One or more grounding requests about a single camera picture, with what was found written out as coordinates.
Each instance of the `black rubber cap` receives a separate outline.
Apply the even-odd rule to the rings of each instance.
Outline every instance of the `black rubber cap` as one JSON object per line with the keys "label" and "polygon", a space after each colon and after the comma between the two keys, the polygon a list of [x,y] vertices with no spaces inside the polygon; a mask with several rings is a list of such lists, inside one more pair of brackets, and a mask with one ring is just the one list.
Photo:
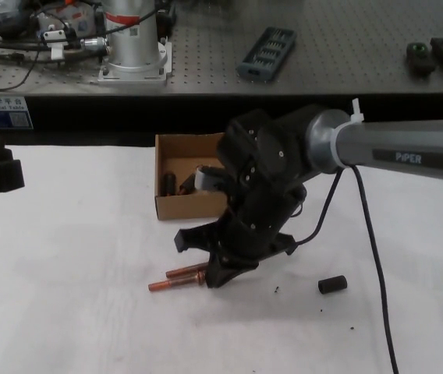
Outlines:
{"label": "black rubber cap", "polygon": [[174,175],[170,171],[162,176],[161,195],[162,196],[176,195],[176,175]]}
{"label": "black rubber cap", "polygon": [[344,275],[334,278],[328,278],[318,281],[318,290],[321,294],[330,294],[331,292],[341,291],[348,287],[348,282]]}

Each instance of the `cable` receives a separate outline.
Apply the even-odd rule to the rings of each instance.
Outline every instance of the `cable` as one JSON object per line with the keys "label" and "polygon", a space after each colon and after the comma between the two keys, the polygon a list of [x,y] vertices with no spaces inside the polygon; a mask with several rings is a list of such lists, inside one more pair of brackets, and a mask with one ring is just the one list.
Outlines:
{"label": "cable", "polygon": [[325,215],[328,212],[329,205],[331,205],[332,197],[334,196],[334,192],[336,192],[336,187],[338,187],[339,179],[341,178],[342,173],[343,173],[343,169],[341,169],[340,171],[338,171],[336,173],[334,181],[332,182],[332,185],[331,185],[331,189],[329,189],[328,197],[325,199],[324,207],[322,208],[322,213],[318,219],[318,223],[317,223],[317,226],[315,227],[314,232],[312,232],[308,238],[305,238],[303,240],[300,240],[299,242],[296,242],[296,245],[303,245],[303,244],[308,243],[310,240],[313,240],[320,232],[320,230],[322,228],[322,224],[324,223]]}
{"label": "cable", "polygon": [[369,232],[370,247],[372,248],[372,254],[374,256],[374,263],[376,264],[377,277],[379,278],[379,288],[381,289],[381,307],[383,309],[383,323],[385,324],[386,342],[388,343],[388,351],[390,354],[390,361],[392,362],[392,370],[394,374],[399,374],[399,367],[397,366],[395,357],[395,349],[393,348],[390,320],[388,317],[388,296],[386,295],[385,276],[383,274],[383,268],[381,267],[379,253],[377,251],[376,238],[374,236],[372,221],[370,220],[369,206],[367,205],[365,188],[363,187],[363,181],[362,176],[360,175],[360,171],[356,168],[356,166],[352,166],[351,168],[353,170],[353,173],[355,173],[356,182],[359,185],[363,215],[365,216],[365,223],[367,225],[367,231]]}
{"label": "cable", "polygon": [[97,7],[102,5],[101,2],[92,2],[92,1],[89,1],[89,0],[79,0],[79,2],[83,2],[84,4],[87,4],[89,6],[93,6],[94,8],[97,8]]}
{"label": "cable", "polygon": [[53,14],[52,12],[48,12],[48,10],[43,10],[43,4],[41,4],[40,0],[36,0],[36,3],[38,4],[38,6],[41,9],[41,13],[45,14],[46,16],[49,16],[51,18],[55,18],[56,20],[58,20],[62,24],[63,30],[67,31],[68,27],[66,25],[66,22],[61,17],[57,16],[56,14]]}
{"label": "cable", "polygon": [[51,10],[64,9],[68,6],[69,4],[66,4],[64,2],[60,2],[59,4],[48,4],[45,6],[41,6],[36,12],[33,13],[33,17],[37,17],[41,13],[50,12]]}
{"label": "cable", "polygon": [[[59,9],[61,8],[61,6],[52,6],[52,7],[44,7],[43,10],[40,12],[40,10],[37,11],[37,13],[34,13],[35,15],[40,14],[42,12],[48,11],[48,10],[53,10],[53,9]],[[123,31],[126,29],[129,29],[130,27],[133,26],[137,26],[140,25],[143,21],[145,21],[146,19],[151,18],[153,15],[156,14],[156,12],[159,10],[160,8],[154,8],[154,10],[152,10],[151,12],[147,13],[145,16],[143,17],[139,17],[139,19],[134,22],[134,23],[130,23],[128,25],[124,25],[124,26],[120,26],[120,27],[116,27],[115,29],[112,30],[107,30],[101,33],[95,33],[92,35],[88,35],[85,37],[78,37],[78,40],[86,40],[86,39],[93,39],[94,37],[106,37],[107,35],[113,34],[113,33],[117,33],[119,31]],[[67,39],[67,38],[63,38],[63,39],[55,39],[53,41],[50,41],[50,43],[65,43],[65,42],[70,42],[73,41],[74,39]],[[24,41],[23,43],[28,43],[28,44],[38,44],[37,41]],[[13,50],[18,50],[18,51],[29,51],[29,47],[25,48],[25,47],[20,47],[17,45],[11,45],[8,43],[4,43],[3,40],[0,39],[0,48],[1,49],[13,49]]]}
{"label": "cable", "polygon": [[41,50],[38,48],[38,50],[37,50],[37,52],[36,52],[36,56],[34,56],[33,63],[31,64],[30,68],[27,70],[27,73],[26,73],[26,75],[23,77],[23,79],[22,79],[19,83],[17,83],[16,85],[13,85],[13,86],[10,86],[10,87],[2,87],[2,88],[0,88],[0,92],[8,91],[8,90],[13,90],[13,89],[15,89],[15,88],[17,88],[17,87],[22,86],[22,85],[27,81],[27,78],[29,78],[29,75],[30,75],[31,72],[33,71],[34,67],[36,66],[36,64],[37,64],[37,59],[38,59],[38,57],[40,57],[40,52],[41,52]]}
{"label": "cable", "polygon": [[[60,64],[60,63],[73,63],[73,62],[81,62],[84,60],[89,60],[91,58],[99,58],[106,56],[107,53],[105,51],[91,51],[91,52],[78,52],[73,54],[66,54],[63,60],[51,60],[51,59],[38,59],[37,64]],[[15,62],[15,63],[29,63],[32,62],[33,59],[25,58],[22,53],[11,53],[7,55],[0,54],[0,60]]]}

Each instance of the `copper tube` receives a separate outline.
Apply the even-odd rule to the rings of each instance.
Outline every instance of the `copper tube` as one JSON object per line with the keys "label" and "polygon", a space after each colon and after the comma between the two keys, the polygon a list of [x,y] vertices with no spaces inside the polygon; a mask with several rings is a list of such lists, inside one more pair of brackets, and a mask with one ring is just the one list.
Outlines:
{"label": "copper tube", "polygon": [[208,263],[198,263],[197,265],[192,265],[188,267],[183,267],[181,269],[170,270],[166,272],[166,277],[168,279],[175,279],[178,277],[185,277],[187,275],[192,275],[198,271],[205,271],[207,269]]}
{"label": "copper tube", "polygon": [[193,284],[193,283],[197,283],[200,286],[204,284],[204,271],[198,271],[197,273],[190,275],[188,277],[181,277],[171,280],[165,280],[163,282],[149,284],[149,291],[150,292],[162,291],[167,288],[179,287],[185,284]]}

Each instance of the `white table surface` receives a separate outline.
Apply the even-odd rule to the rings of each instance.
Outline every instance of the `white table surface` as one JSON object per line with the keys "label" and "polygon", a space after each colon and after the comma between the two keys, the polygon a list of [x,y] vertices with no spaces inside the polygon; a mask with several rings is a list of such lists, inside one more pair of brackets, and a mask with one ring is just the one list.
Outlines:
{"label": "white table surface", "polygon": [[[391,372],[351,171],[320,235],[293,256],[218,290],[151,294],[166,270],[206,259],[173,244],[201,221],[156,220],[154,150],[12,149],[27,186],[0,195],[0,374]],[[443,182],[362,173],[400,372],[442,374]],[[307,183],[285,232],[314,229],[331,181]],[[317,281],[339,274],[348,289],[320,295]]]}

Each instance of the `metal base plate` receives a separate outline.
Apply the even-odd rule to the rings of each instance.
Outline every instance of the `metal base plate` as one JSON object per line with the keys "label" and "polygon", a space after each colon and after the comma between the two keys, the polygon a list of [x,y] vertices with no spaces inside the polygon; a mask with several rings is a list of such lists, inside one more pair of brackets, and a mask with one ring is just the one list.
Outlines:
{"label": "metal base plate", "polygon": [[164,55],[163,59],[156,66],[148,70],[139,72],[127,72],[123,69],[104,62],[98,74],[98,82],[104,85],[164,85],[166,78],[172,73],[172,44],[166,42],[165,45],[158,43],[159,52]]}
{"label": "metal base plate", "polygon": [[[443,69],[420,79],[410,75],[405,61],[408,43],[443,37],[443,0],[179,0],[178,10],[172,78],[151,89],[154,96],[443,94]],[[274,81],[240,78],[237,65],[268,26],[295,30],[293,50]],[[18,83],[28,68],[0,62],[0,87]],[[137,92],[134,85],[98,84],[100,68],[97,59],[40,65],[10,92]]]}

